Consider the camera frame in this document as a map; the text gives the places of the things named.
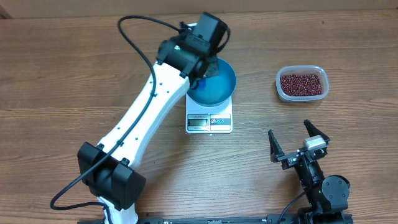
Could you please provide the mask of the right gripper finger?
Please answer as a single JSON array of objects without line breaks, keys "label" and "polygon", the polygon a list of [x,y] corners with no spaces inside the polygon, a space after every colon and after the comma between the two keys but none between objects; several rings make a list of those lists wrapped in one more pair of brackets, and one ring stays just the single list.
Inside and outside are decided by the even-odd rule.
[{"label": "right gripper finger", "polygon": [[285,156],[281,146],[277,142],[272,130],[268,130],[268,137],[270,142],[271,162],[279,162],[279,158]]},{"label": "right gripper finger", "polygon": [[321,132],[318,128],[316,128],[308,119],[306,119],[303,124],[305,125],[307,132],[310,137],[320,135],[325,142],[329,142],[330,138],[323,132]]}]

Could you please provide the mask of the blue plastic measuring scoop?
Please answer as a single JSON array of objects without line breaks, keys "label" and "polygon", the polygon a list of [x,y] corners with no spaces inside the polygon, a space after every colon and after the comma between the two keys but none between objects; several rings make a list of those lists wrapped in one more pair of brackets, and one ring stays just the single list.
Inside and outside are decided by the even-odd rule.
[{"label": "blue plastic measuring scoop", "polygon": [[205,87],[206,87],[206,80],[205,79],[197,80],[196,90],[204,90]]}]

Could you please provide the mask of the red beans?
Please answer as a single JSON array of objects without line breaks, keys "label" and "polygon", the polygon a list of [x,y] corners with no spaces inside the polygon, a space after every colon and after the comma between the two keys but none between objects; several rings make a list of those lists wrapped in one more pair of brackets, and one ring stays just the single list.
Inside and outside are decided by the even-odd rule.
[{"label": "red beans", "polygon": [[316,96],[322,94],[320,78],[314,73],[282,75],[280,84],[282,91],[289,96]]}]

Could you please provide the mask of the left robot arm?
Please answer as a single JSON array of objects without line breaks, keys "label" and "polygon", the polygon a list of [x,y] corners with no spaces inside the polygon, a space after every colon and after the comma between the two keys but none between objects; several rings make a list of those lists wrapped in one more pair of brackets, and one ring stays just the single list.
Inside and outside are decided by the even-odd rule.
[{"label": "left robot arm", "polygon": [[218,73],[217,53],[227,44],[229,27],[204,12],[198,22],[184,22],[178,35],[164,40],[150,77],[119,123],[97,145],[78,151],[81,181],[104,209],[103,223],[137,223],[134,204],[146,184],[136,172],[144,151],[176,102],[197,81]]}]

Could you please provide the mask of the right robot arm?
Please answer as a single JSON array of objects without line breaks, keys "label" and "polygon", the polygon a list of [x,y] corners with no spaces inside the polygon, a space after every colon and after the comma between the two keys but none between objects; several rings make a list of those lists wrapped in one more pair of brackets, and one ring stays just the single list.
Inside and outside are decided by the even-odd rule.
[{"label": "right robot arm", "polygon": [[350,182],[341,175],[325,177],[318,160],[327,155],[330,138],[309,120],[303,122],[309,137],[296,152],[285,154],[272,131],[268,131],[271,162],[281,163],[283,170],[294,168],[303,192],[295,197],[280,214],[270,214],[267,223],[349,224],[348,208]]}]

